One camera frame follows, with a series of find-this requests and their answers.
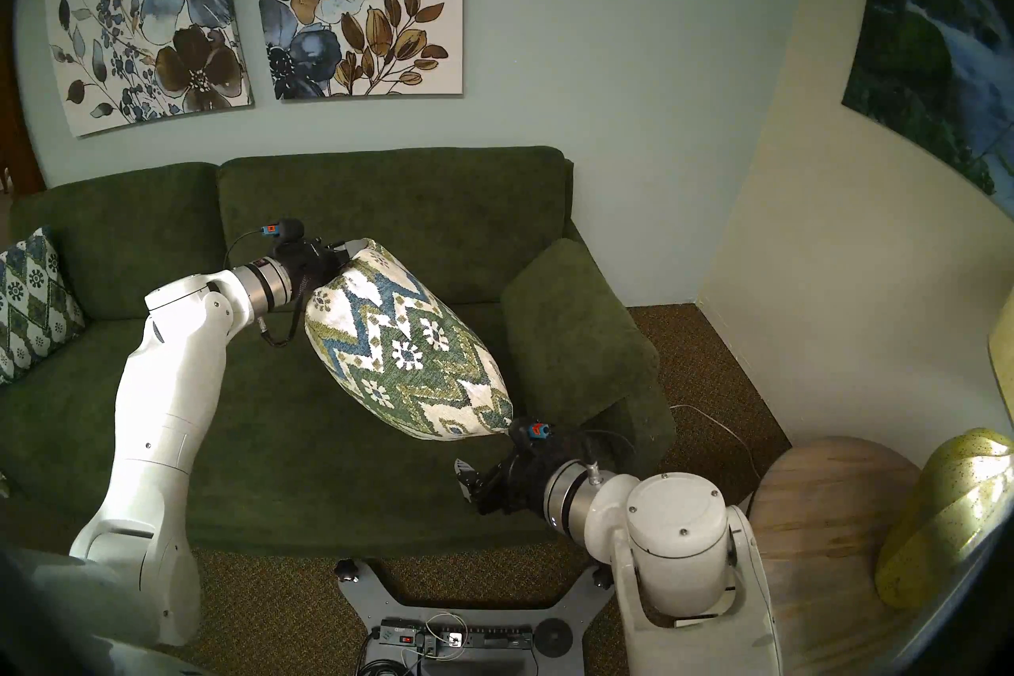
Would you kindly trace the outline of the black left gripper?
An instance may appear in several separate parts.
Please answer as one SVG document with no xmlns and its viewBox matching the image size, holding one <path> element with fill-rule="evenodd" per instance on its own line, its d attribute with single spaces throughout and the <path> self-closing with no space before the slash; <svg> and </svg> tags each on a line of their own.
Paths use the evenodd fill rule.
<svg viewBox="0 0 1014 676">
<path fill-rule="evenodd" d="M 318 238 L 275 242 L 275 260 L 285 269 L 292 288 L 320 288 L 331 283 L 354 254 L 354 240 L 328 245 Z"/>
</svg>

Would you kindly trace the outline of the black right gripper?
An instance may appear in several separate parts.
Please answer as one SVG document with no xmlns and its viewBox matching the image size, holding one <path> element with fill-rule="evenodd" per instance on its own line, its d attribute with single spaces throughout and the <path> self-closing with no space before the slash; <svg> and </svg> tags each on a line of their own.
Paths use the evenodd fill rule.
<svg viewBox="0 0 1014 676">
<path fill-rule="evenodd" d="M 545 516 L 545 489 L 560 467 L 552 451 L 514 452 L 492 468 L 478 473 L 467 461 L 454 460 L 454 475 L 467 502 L 478 502 L 482 516 L 502 512 L 530 512 Z"/>
</svg>

